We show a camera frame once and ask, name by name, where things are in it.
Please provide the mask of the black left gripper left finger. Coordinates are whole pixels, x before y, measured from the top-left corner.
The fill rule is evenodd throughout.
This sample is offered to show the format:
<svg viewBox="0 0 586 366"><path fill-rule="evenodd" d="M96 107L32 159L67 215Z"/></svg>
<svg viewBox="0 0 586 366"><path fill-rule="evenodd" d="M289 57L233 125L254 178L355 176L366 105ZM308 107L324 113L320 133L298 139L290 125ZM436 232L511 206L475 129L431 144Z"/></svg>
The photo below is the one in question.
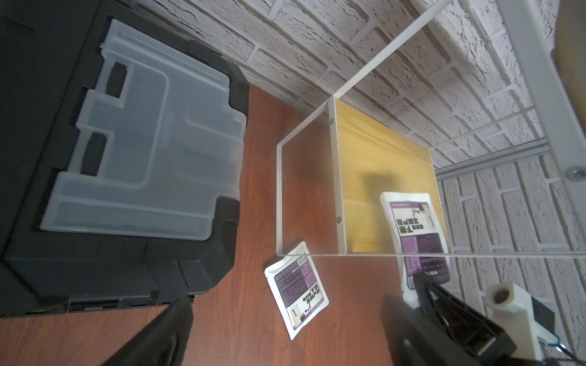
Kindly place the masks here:
<svg viewBox="0 0 586 366"><path fill-rule="evenodd" d="M181 365L192 323L192 300L176 300L104 364Z"/></svg>

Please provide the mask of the purple coffee bag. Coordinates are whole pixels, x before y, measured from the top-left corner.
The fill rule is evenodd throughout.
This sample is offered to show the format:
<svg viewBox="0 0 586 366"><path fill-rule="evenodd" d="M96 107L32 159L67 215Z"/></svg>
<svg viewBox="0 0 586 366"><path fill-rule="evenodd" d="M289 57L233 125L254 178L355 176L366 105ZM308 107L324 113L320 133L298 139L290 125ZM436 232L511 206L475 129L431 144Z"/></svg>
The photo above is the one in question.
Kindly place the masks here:
<svg viewBox="0 0 586 366"><path fill-rule="evenodd" d="M450 259L444 230L428 193L383 192L385 217L392 230L403 301L420 306L414 277L423 274L438 285L450 282Z"/></svg>
<svg viewBox="0 0 586 366"><path fill-rule="evenodd" d="M268 266L264 275L291 340L330 303L305 242Z"/></svg>

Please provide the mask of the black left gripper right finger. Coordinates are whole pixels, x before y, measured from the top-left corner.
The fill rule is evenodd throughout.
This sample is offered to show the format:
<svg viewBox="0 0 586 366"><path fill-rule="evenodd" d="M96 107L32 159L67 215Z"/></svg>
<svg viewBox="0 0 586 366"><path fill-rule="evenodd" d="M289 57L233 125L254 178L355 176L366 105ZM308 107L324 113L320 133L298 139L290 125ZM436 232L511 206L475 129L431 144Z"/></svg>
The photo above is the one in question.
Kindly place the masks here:
<svg viewBox="0 0 586 366"><path fill-rule="evenodd" d="M394 365L478 364L445 333L395 296L383 297L382 325Z"/></svg>

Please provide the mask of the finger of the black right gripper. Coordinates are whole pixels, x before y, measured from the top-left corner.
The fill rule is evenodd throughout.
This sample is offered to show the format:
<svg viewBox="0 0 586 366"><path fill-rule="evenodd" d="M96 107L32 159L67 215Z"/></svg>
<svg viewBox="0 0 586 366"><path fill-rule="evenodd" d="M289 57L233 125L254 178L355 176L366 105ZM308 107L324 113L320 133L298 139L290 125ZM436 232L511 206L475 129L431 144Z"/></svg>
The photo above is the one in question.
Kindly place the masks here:
<svg viewBox="0 0 586 366"><path fill-rule="evenodd" d="M421 312L447 337L476 361L510 361L517 346L492 320L479 313L434 280L414 276Z"/></svg>

